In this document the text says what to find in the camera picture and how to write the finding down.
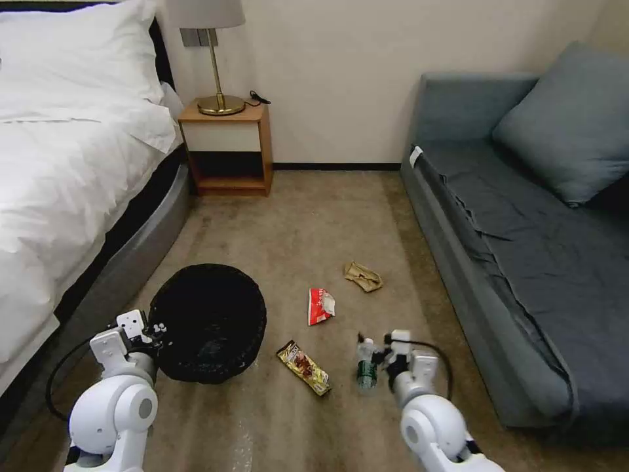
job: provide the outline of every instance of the red snack wrapper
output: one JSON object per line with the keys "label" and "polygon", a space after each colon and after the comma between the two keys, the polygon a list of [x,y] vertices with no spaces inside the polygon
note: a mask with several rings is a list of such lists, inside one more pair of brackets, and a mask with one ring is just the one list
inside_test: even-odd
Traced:
{"label": "red snack wrapper", "polygon": [[316,325],[334,315],[334,298],[323,288],[311,288],[308,302],[308,326]]}

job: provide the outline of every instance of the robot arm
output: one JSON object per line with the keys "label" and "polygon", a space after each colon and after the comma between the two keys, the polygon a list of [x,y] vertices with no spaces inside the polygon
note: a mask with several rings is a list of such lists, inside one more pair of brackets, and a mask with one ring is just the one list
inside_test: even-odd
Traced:
{"label": "robot arm", "polygon": [[411,351],[408,331],[394,331],[391,338],[387,372],[402,409],[400,432],[426,471],[504,472],[481,453],[457,407],[433,393],[438,359]]}
{"label": "robot arm", "polygon": [[[151,345],[138,310],[120,315],[118,327],[97,334],[92,352],[102,380],[75,403],[64,472],[142,472],[147,432],[157,414],[153,359],[129,352],[130,340]],[[165,331],[156,326],[155,332]],[[467,432],[461,412],[434,394],[438,359],[412,351],[408,331],[394,331],[386,351],[389,386],[402,409],[400,432],[427,472],[504,472]]]}
{"label": "robot arm", "polygon": [[72,444],[64,472],[142,472],[147,432],[157,414],[156,372],[149,355],[128,352],[129,336],[136,333],[127,325],[141,332],[141,312],[121,315],[118,324],[90,341],[103,378],[72,409]]}

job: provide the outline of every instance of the snack wrapper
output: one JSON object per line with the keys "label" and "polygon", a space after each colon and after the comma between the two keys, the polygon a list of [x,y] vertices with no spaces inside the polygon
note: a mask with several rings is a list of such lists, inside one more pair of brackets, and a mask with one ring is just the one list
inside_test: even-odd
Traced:
{"label": "snack wrapper", "polygon": [[335,301],[323,288],[311,288],[308,299],[308,326],[316,325],[334,315]]}
{"label": "snack wrapper", "polygon": [[314,392],[322,397],[332,390],[330,387],[330,378],[315,362],[302,351],[293,341],[289,341],[282,349],[277,351],[277,357],[288,367],[293,373],[302,379]]}

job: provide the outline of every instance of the nightstand shelf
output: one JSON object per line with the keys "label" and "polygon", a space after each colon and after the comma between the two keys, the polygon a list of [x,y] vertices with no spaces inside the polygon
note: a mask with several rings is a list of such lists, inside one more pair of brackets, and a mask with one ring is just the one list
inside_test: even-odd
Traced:
{"label": "nightstand shelf", "polygon": [[179,123],[199,195],[269,194],[273,158],[266,105],[215,117],[199,113],[195,101]]}

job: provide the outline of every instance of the power cord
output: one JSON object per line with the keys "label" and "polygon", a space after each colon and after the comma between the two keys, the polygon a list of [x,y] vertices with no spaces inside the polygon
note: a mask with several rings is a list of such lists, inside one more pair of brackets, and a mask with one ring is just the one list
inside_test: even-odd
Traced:
{"label": "power cord", "polygon": [[257,101],[256,104],[253,104],[251,102],[248,102],[247,100],[245,100],[244,102],[252,107],[256,107],[256,106],[260,106],[262,104],[267,104],[267,105],[271,105],[271,102],[269,100],[267,100],[266,98],[261,97],[260,95],[257,94],[257,92],[255,90],[249,90],[249,96]]}
{"label": "power cord", "polygon": [[84,339],[83,341],[78,343],[75,347],[70,349],[70,352],[67,353],[66,355],[64,355],[61,358],[61,360],[57,363],[57,365],[54,367],[54,369],[52,369],[52,372],[50,373],[50,376],[48,376],[48,381],[46,382],[46,393],[45,393],[46,406],[48,407],[48,411],[50,413],[52,413],[54,416],[56,416],[57,418],[59,418],[63,422],[67,423],[69,421],[69,416],[66,415],[66,414],[61,413],[55,407],[54,403],[52,402],[52,383],[54,381],[54,377],[55,377],[55,375],[57,375],[57,372],[59,371],[61,366],[63,364],[65,364],[66,361],[70,358],[70,356],[72,356],[76,351],[78,351],[80,348],[82,348],[82,346],[86,345],[93,337],[94,336],[92,335],[89,338]]}

